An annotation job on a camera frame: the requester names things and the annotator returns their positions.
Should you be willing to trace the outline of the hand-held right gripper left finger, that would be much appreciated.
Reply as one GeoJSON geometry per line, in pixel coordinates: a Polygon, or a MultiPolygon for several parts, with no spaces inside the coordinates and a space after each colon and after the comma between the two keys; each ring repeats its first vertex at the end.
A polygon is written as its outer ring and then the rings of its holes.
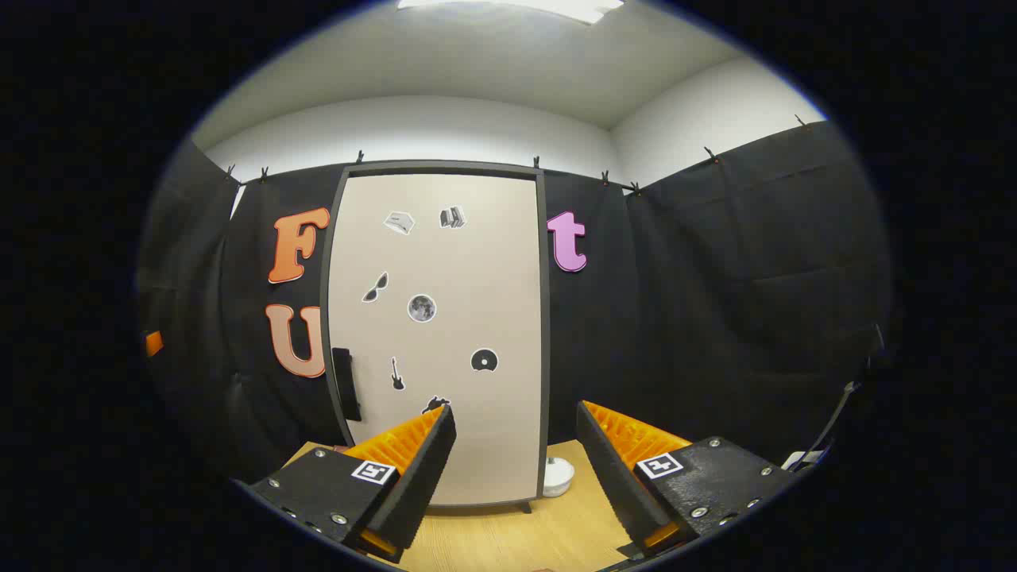
{"type": "Polygon", "coordinates": [[[248,487],[248,496],[328,544],[399,562],[439,485],[455,437],[453,409],[437,404],[346,451],[317,446],[248,487]]]}

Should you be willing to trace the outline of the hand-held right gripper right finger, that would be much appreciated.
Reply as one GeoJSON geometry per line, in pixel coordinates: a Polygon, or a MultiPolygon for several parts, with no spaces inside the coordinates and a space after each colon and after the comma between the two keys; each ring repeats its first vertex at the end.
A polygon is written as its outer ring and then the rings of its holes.
{"type": "Polygon", "coordinates": [[[651,557],[718,535],[798,482],[730,439],[691,442],[582,400],[575,431],[629,539],[651,557]]]}

